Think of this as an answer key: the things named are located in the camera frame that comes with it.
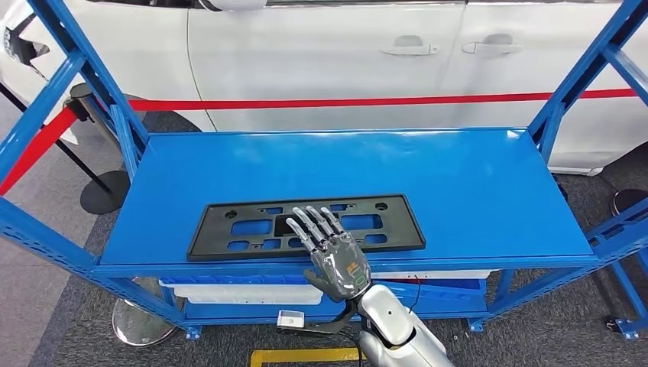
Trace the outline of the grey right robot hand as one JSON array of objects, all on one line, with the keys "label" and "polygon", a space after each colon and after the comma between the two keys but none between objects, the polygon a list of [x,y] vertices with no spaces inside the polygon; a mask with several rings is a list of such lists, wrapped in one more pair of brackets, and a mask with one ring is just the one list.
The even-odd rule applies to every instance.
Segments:
[{"label": "grey right robot hand", "polygon": [[371,270],[355,237],[326,207],[292,208],[286,220],[308,251],[314,270],[303,272],[314,287],[338,303],[360,296],[371,286]]}]

